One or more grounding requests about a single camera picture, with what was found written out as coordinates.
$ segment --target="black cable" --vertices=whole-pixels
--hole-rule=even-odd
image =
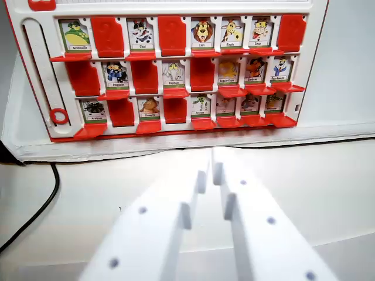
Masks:
[[[25,229],[27,229],[27,227],[30,226],[30,224],[32,224],[34,222],[34,220],[37,219],[38,216],[41,215],[41,213],[48,207],[48,205],[52,202],[52,200],[56,196],[57,192],[59,191],[60,175],[59,175],[59,172],[56,169],[56,164],[51,163],[51,168],[52,168],[52,171],[53,171],[53,174],[54,174],[54,179],[55,179],[54,189],[53,189],[51,195],[49,196],[47,201],[41,206],[41,208],[35,213],[35,215],[33,215],[31,217],[31,219],[29,219],[23,226],[21,226],[21,228],[18,229],[17,232],[14,233],[14,235],[8,241],[6,241],[4,245],[1,246],[0,255],[6,250],[6,248],[8,248],[18,238],[18,236],[20,236],[21,233],[23,233],[23,231],[25,231]]]

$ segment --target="cartoon dog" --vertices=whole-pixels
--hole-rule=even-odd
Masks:
[[[158,103],[157,101],[154,100],[154,98],[148,98],[146,100],[146,102],[143,104],[143,107],[142,109],[140,110],[140,112],[143,112],[143,113],[159,113],[160,110],[157,109],[158,107]]]
[[[268,35],[268,30],[266,27],[268,26],[267,19],[258,19],[255,23],[255,29],[253,31],[253,39],[261,39],[261,37],[266,37]]]
[[[242,40],[242,33],[236,29],[241,29],[241,26],[236,25],[232,19],[229,20],[228,25],[224,25],[221,29],[226,29],[222,42],[228,41],[229,36],[234,36],[237,41]]]
[[[285,70],[287,70],[287,59],[285,57],[281,57],[278,64],[276,64],[274,67],[275,76],[279,76],[280,72],[284,72]]]
[[[128,74],[119,62],[108,62],[106,66],[107,78],[112,81],[113,78],[117,79],[117,83],[123,83],[128,81]]]
[[[262,67],[265,65],[262,57],[250,60],[250,64],[246,66],[246,70],[250,72],[250,77],[261,77]]]
[[[180,80],[183,76],[183,68],[178,63],[169,63],[165,67],[163,75],[170,77],[172,81]]]
[[[202,19],[192,28],[192,32],[195,40],[204,43],[212,37],[213,28],[208,21]]]
[[[134,20],[133,23],[133,31],[130,31],[130,33],[135,38],[135,42],[150,43],[152,40],[152,33],[150,31],[150,28],[146,27],[146,23],[144,22],[144,20],[141,20],[140,22]]]

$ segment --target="white table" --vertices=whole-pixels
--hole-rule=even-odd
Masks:
[[[375,140],[234,150],[341,280],[375,279]],[[168,176],[170,167],[183,168],[187,157],[199,161],[206,153],[209,149],[170,150],[57,165],[62,188],[55,204],[0,259],[0,272],[8,276],[20,266],[10,281],[72,280],[120,208],[155,177]],[[3,244],[44,203],[54,177],[49,165],[0,165],[0,179]],[[184,236],[178,280],[234,280],[232,246],[219,188],[209,185],[199,197],[193,230]],[[217,266],[223,261],[226,266]],[[187,271],[190,264],[194,272]]]

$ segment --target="red plastic base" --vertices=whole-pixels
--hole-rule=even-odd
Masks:
[[[241,122],[250,127],[261,127],[261,126],[267,126],[270,124],[267,120],[265,120],[264,118],[261,118],[260,114],[242,115]]]
[[[268,48],[251,48],[249,54],[256,54],[257,56],[280,56],[284,54],[284,51],[273,50],[272,47]]]
[[[155,60],[156,54],[154,51],[147,52],[130,52],[130,55],[125,58],[127,61],[135,60]]]
[[[216,52],[215,49],[212,50],[192,50],[193,57],[220,57],[221,53]]]
[[[219,93],[224,98],[235,98],[235,97],[244,97],[247,94],[247,91],[240,88],[240,85],[230,85],[230,86],[219,86]]]
[[[185,88],[164,88],[164,98],[186,98],[189,96]]]
[[[105,94],[98,97],[99,101],[115,101],[128,98],[130,95],[129,90],[107,90]]]
[[[135,132],[137,135],[143,133],[156,133],[162,129],[162,124],[160,120],[151,120],[151,121],[141,121]]]
[[[265,83],[245,85],[245,90],[253,95],[273,95],[276,93],[275,89],[272,89],[271,87],[267,87]]]
[[[217,117],[216,122],[222,128],[237,128],[242,126],[241,121],[239,121],[236,116]]]
[[[85,124],[73,137],[75,140],[92,139],[102,135],[107,129],[106,123]]]
[[[215,122],[211,120],[211,118],[196,118],[192,119],[192,124],[194,130],[212,130],[216,127]]]
[[[91,60],[91,53],[65,53],[64,56],[60,57],[51,57],[50,61],[52,63],[57,63],[61,61],[83,61]]]
[[[222,49],[221,54],[243,54],[247,52],[246,49],[244,48],[239,48],[239,49]]]
[[[284,113],[266,114],[265,120],[268,121],[269,124],[275,125],[277,128],[295,127],[297,125],[297,121],[285,116]]]
[[[297,85],[292,85],[291,82],[273,83],[271,87],[280,92],[303,92],[305,91],[305,88],[297,86]]]

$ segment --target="cartoon character picture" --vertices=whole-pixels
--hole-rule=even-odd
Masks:
[[[192,19],[192,49],[212,49],[214,27],[209,19]]]
[[[154,30],[145,18],[128,19],[128,32],[131,50],[150,51],[154,49]]]
[[[192,118],[209,117],[211,112],[211,100],[207,95],[198,95],[191,97],[192,101]]]
[[[253,17],[249,47],[269,47],[271,44],[273,23],[270,17]]]
[[[104,105],[97,100],[80,100],[85,123],[106,123]]]
[[[286,95],[277,92],[273,95],[268,95],[265,102],[264,112],[266,113],[280,113],[283,110]]]
[[[105,87],[108,90],[129,89],[127,68],[122,61],[102,62]]]
[[[78,19],[59,20],[60,32],[66,52],[89,52],[91,50],[87,28]]]
[[[242,46],[244,24],[240,18],[223,18],[221,26],[221,47],[224,49],[235,49]]]
[[[240,65],[235,61],[224,60],[219,63],[218,85],[236,85]]]
[[[139,119],[156,120],[160,119],[159,103],[151,98],[138,98]]]
[[[234,115],[236,109],[236,98],[224,98],[222,95],[216,97],[216,116]]]
[[[271,82],[286,82],[289,81],[292,62],[286,57],[275,57],[274,71],[275,75],[271,76]]]
[[[245,72],[245,84],[263,83],[266,69],[266,62],[262,57],[248,59]]]
[[[163,84],[165,88],[185,87],[185,67],[177,61],[162,63]]]

